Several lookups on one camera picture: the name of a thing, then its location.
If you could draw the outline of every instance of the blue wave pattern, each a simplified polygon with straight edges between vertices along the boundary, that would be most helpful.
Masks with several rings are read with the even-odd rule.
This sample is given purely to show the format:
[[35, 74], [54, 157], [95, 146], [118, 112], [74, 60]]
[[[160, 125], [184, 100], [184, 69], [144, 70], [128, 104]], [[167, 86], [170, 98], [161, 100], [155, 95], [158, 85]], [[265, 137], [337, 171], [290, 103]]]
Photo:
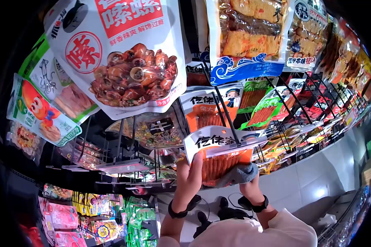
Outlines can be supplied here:
[[233, 67], [232, 58], [221, 57], [212, 69], [210, 83], [212, 86], [217, 86], [249, 77], [279, 76], [282, 73], [284, 62], [265, 61], [266, 56], [266, 53], [260, 53], [251, 59], [241, 58], [236, 67]]

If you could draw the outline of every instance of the cooked snail image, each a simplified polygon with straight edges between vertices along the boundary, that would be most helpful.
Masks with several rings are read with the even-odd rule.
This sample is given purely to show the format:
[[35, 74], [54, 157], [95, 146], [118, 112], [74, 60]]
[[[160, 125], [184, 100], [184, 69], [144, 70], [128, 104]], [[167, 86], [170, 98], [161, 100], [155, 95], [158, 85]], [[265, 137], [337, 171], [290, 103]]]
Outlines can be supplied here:
[[94, 70], [95, 80], [89, 91], [97, 100], [113, 107], [138, 106], [162, 99], [177, 76], [176, 59], [161, 49], [149, 50], [142, 43], [125, 52], [111, 52], [107, 65]]

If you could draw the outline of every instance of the hand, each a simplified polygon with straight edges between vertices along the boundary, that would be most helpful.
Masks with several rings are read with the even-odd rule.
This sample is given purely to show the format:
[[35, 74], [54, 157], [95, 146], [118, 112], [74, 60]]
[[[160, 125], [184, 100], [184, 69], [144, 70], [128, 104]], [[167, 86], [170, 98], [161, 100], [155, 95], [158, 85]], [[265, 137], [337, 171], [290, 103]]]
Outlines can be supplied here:
[[252, 181], [239, 184], [239, 190], [254, 206], [262, 205], [265, 198], [258, 186], [259, 173]]
[[196, 195], [202, 184], [203, 154], [197, 153], [188, 165], [187, 158], [177, 163], [177, 188], [174, 193], [172, 210], [175, 213], [187, 209], [188, 203]]

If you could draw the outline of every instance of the person's left hand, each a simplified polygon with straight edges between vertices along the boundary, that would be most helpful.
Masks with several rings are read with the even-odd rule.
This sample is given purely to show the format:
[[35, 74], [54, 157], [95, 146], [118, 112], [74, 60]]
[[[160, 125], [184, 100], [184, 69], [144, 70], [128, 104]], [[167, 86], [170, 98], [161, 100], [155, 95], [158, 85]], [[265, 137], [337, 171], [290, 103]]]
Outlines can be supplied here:
[[172, 201], [173, 212], [185, 211], [188, 203], [201, 188], [203, 156], [202, 153], [196, 153], [191, 166], [188, 165], [186, 157], [177, 163], [177, 188]]

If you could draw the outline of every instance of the white shirt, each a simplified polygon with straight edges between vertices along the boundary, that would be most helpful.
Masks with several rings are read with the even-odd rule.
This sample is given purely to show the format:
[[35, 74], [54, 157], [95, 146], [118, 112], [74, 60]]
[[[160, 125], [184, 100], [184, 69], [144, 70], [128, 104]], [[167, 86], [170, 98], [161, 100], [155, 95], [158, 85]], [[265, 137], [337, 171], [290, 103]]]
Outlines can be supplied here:
[[[213, 222], [194, 239], [189, 247], [316, 247], [315, 230], [290, 214], [286, 209], [268, 221], [269, 228], [263, 230], [253, 219], [228, 219]], [[180, 247], [171, 237], [161, 237], [157, 247]]]

